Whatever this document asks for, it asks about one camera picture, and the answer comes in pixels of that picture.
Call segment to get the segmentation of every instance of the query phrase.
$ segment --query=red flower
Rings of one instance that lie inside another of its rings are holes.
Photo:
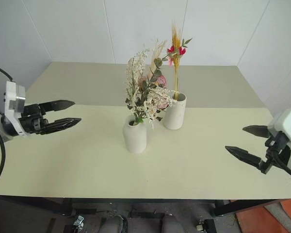
[[[183,55],[183,54],[185,54],[185,52],[186,52],[186,50],[185,49],[182,49],[182,47],[180,46],[180,48],[179,48],[179,54],[180,55]]]
[[[170,49],[167,49],[167,51],[168,51],[168,52],[173,52],[173,51],[175,51],[175,47],[172,46],[172,47],[170,47]]]

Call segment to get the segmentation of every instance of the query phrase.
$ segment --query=green leaf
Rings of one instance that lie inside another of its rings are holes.
[[[142,89],[143,89],[144,91],[146,90],[146,87],[147,87],[146,81],[143,81],[143,82],[142,82],[141,87],[142,87]]]
[[[158,78],[157,78],[156,76],[153,76],[152,79],[150,80],[150,82],[151,82],[151,83],[154,83],[154,82],[157,81],[157,79],[158,79]]]
[[[162,72],[159,70],[159,69],[157,69],[155,72],[154,72],[154,74],[153,74],[155,77],[159,77],[159,76],[162,76]]]
[[[157,68],[159,68],[163,64],[163,62],[161,58],[158,57],[154,59],[154,64],[156,65]]]
[[[187,40],[184,44],[186,45],[186,44],[189,43],[191,40],[192,40],[192,38],[189,39],[189,40]]]
[[[156,88],[157,86],[154,84],[154,83],[151,83],[150,84],[150,88],[152,88],[152,89],[154,89],[154,88]]]
[[[141,118],[141,117],[138,117],[138,118],[137,118],[137,122],[138,122],[138,123],[143,123],[143,122],[144,122],[144,120],[142,120],[142,118]]]

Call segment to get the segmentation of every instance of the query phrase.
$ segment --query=white wall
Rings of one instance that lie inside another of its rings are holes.
[[[173,21],[193,37],[182,65],[238,65],[273,113],[286,107],[291,0],[0,0],[0,67],[29,87],[50,61],[125,64],[170,44]],[[3,92],[0,76],[0,106]]]
[[[291,107],[291,0],[271,0],[238,67],[275,114]]]
[[[29,87],[51,62],[21,0],[0,0],[0,68]],[[0,111],[7,78],[0,73]]]

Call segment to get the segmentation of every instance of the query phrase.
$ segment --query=flower arrangement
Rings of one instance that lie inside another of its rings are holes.
[[[155,119],[158,121],[162,119],[158,116],[158,113],[166,107],[172,106],[173,102],[177,100],[178,85],[175,90],[167,89],[167,81],[161,71],[162,63],[168,61],[168,58],[170,65],[175,64],[175,73],[178,71],[179,60],[185,54],[186,44],[190,40],[182,40],[182,44],[178,43],[177,40],[179,40],[178,35],[175,36],[172,47],[167,50],[167,54],[163,58],[159,56],[166,41],[156,45],[153,50],[142,50],[130,58],[126,69],[128,87],[126,88],[127,98],[125,103],[135,116],[132,125],[143,123],[143,119],[148,118],[153,126]],[[145,59],[150,51],[153,51],[152,62],[149,73],[145,75]],[[175,100],[170,96],[170,93],[175,94]]]
[[[171,66],[172,63],[175,65],[175,100],[178,100],[178,68],[180,65],[180,58],[185,54],[187,48],[187,44],[192,40],[189,39],[184,41],[182,39],[181,43],[181,36],[180,33],[177,31],[176,26],[173,24],[172,26],[172,46],[170,49],[167,50],[169,56],[169,65]]]

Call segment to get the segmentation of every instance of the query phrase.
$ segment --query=white vase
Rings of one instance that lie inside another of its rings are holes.
[[[134,116],[126,118],[123,126],[123,136],[127,150],[131,153],[142,153],[146,149],[146,126],[143,123],[130,125],[134,121]]]
[[[178,101],[166,109],[163,124],[170,130],[177,130],[182,127],[185,113],[186,96],[182,93],[178,95]]]

